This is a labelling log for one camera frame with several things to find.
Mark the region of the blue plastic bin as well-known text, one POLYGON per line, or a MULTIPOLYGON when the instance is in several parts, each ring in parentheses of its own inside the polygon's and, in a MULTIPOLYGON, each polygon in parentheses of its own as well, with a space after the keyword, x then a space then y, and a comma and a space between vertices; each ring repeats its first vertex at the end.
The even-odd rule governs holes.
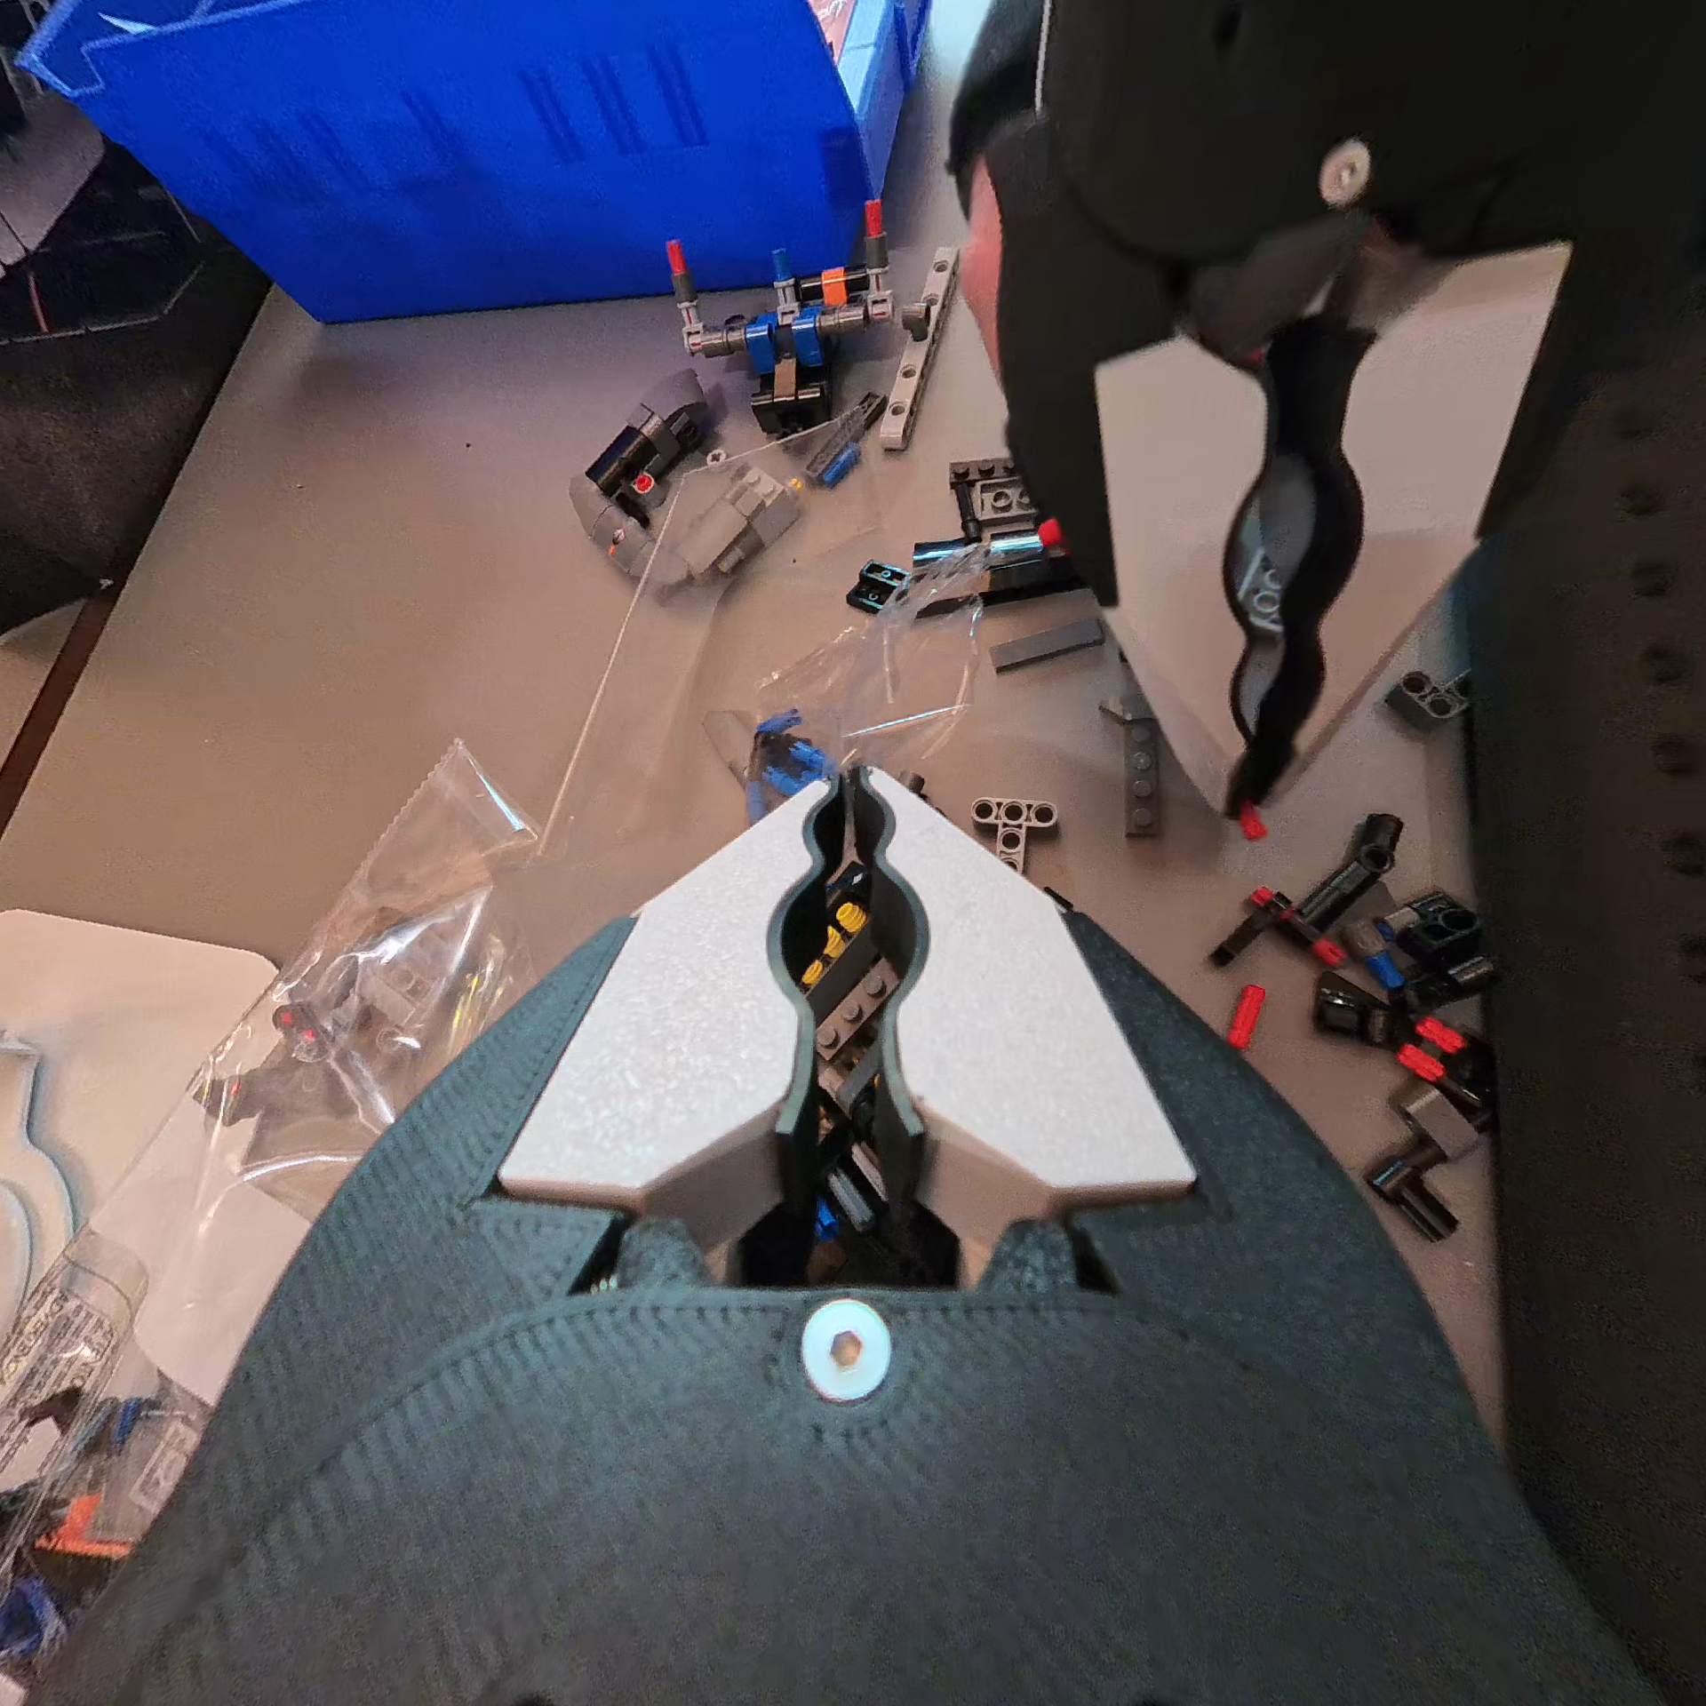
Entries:
POLYGON ((18 70, 320 323, 846 264, 931 4, 55 4, 18 70))

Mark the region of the wooden and white book stand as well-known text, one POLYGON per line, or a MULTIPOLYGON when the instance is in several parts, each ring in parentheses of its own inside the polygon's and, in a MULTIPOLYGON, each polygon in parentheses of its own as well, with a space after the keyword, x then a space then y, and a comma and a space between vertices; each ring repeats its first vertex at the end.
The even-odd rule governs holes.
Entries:
POLYGON ((207 1156, 194 1086, 270 990, 255 952, 3 915, 3 1331, 94 1230, 156 1292, 207 1156))

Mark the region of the clear bag of pieces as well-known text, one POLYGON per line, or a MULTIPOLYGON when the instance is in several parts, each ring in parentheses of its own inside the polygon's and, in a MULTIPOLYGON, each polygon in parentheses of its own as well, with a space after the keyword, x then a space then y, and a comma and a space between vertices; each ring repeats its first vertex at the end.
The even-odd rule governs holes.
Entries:
POLYGON ((30 1292, 3 1364, 3 1673, 66 1646, 194 1455, 209 1407, 136 1342, 145 1266, 92 1228, 30 1292))

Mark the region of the light grey T-shaped lego beam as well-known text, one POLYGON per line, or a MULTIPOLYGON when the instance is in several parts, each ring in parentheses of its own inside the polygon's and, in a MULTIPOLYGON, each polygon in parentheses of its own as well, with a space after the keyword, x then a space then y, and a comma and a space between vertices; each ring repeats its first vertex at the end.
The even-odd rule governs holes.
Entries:
POLYGON ((981 797, 970 805, 970 823, 972 830, 989 841, 993 857, 1015 876, 1024 876, 1031 841, 1055 836, 1061 812, 1048 800, 981 797))

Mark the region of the dark grey narrow lego plate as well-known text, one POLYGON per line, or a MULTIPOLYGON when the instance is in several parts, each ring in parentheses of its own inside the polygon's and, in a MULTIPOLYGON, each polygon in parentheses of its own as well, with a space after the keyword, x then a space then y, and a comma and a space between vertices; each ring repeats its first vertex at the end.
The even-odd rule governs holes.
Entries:
POLYGON ((1128 687, 1100 702, 1122 735, 1122 821, 1132 841, 1163 832, 1163 735, 1145 695, 1128 687))

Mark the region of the grey lego connector assembly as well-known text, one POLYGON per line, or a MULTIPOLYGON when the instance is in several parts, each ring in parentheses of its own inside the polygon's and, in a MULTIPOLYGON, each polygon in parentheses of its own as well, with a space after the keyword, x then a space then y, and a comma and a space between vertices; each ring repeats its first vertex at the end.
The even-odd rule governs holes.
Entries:
POLYGON ((711 404, 691 370, 668 373, 569 482, 585 536, 652 592, 721 583, 804 511, 804 485, 714 450, 711 404))

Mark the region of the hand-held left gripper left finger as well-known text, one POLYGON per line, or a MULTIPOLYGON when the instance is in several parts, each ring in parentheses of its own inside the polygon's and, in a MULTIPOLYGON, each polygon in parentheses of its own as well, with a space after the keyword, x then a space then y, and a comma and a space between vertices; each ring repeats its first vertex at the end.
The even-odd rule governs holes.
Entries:
POLYGON ((810 782, 620 930, 499 1165, 524 1203, 676 1221, 711 1249, 818 1195, 818 1021, 841 782, 810 782))

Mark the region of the clear bag with few pieces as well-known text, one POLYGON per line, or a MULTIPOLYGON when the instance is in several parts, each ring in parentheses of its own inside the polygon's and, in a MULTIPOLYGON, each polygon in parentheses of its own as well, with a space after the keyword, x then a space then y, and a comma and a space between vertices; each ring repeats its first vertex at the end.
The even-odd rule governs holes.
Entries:
POLYGON ((197 1076, 213 1163, 317 1216, 530 982, 502 882, 539 845, 455 740, 197 1076))

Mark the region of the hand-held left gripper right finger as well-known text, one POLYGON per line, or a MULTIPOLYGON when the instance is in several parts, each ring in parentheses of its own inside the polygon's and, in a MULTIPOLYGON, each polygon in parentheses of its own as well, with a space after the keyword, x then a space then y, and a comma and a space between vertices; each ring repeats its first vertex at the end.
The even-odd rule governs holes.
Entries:
POLYGON ((972 1285, 1017 1223, 1181 1203, 1197 1168, 1071 917, 901 782, 852 777, 881 1009, 871 1136, 893 1234, 972 1285))

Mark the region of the person's right hand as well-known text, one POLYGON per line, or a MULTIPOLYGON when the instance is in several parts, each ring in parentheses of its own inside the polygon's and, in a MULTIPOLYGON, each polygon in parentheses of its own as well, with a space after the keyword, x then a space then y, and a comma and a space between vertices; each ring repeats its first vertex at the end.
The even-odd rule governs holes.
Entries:
POLYGON ((966 195, 966 238, 961 255, 961 295, 979 332, 999 388, 1006 386, 999 353, 998 304, 1004 268, 1004 216, 989 176, 989 163, 972 161, 966 195))

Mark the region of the large clear plastic bag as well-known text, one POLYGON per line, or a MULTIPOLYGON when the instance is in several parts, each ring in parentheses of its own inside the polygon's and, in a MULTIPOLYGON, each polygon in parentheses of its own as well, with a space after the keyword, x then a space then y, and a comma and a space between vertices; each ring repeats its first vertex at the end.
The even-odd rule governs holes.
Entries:
POLYGON ((585 830, 625 827, 637 777, 686 695, 711 620, 738 578, 776 555, 802 521, 806 482, 778 442, 714 453, 673 485, 644 544, 610 544, 631 600, 597 676, 545 827, 546 851, 585 830))

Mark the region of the lego axle assembly blue connectors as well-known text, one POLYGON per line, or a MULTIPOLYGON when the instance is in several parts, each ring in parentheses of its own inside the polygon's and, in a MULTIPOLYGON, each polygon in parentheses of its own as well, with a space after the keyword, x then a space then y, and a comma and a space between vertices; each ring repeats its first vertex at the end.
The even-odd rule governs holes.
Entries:
POLYGON ((938 308, 926 300, 896 306, 890 245, 880 200, 867 200, 860 255, 850 267, 796 272, 783 248, 774 249, 774 306, 734 314, 712 327, 698 313, 698 291, 680 239, 667 244, 680 339, 692 358, 742 358, 754 380, 754 418, 768 436, 827 424, 835 412, 838 344, 873 327, 899 326, 914 344, 934 329, 938 308))

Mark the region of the dark grey thin lego liftarm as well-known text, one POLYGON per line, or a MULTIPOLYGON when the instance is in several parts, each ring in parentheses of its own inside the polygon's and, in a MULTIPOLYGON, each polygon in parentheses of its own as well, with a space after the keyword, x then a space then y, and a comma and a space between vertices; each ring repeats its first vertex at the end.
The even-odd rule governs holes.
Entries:
POLYGON ((804 464, 802 464, 802 480, 808 485, 812 485, 817 489, 823 489, 823 488, 812 483, 812 480, 806 473, 806 465, 817 456, 820 456, 823 446, 831 440, 844 440, 844 438, 860 436, 861 446, 863 446, 863 438, 867 436, 867 431, 873 424, 881 422, 881 416, 887 410, 887 402, 890 400, 884 393, 867 393, 863 398, 860 398, 860 402, 855 402, 843 415, 835 416, 825 426, 814 428, 808 435, 810 442, 806 445, 806 456, 804 456, 804 464))

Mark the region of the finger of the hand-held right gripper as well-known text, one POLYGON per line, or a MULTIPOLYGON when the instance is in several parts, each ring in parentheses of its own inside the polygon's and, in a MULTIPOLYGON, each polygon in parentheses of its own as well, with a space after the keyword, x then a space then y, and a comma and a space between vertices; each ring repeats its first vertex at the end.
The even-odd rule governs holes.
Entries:
POLYGON ((1367 244, 1262 366, 1251 800, 1265 805, 1478 540, 1569 244, 1444 262, 1367 244))
POLYGON ((1109 628, 1184 777, 1225 808, 1244 738, 1230 679, 1244 633, 1225 558, 1265 467, 1262 382, 1187 336, 1095 373, 1118 600, 1109 628))

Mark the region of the long black lego beam assembly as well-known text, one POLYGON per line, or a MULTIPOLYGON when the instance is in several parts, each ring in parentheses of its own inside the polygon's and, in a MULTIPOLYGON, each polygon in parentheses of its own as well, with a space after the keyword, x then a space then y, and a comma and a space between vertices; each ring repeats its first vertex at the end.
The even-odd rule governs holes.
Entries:
POLYGON ((949 488, 961 532, 949 540, 915 542, 909 557, 914 578, 966 548, 982 548, 985 576, 979 597, 985 606, 1012 606, 1085 590, 1067 548, 1041 539, 1040 511, 1010 457, 951 462, 949 488))

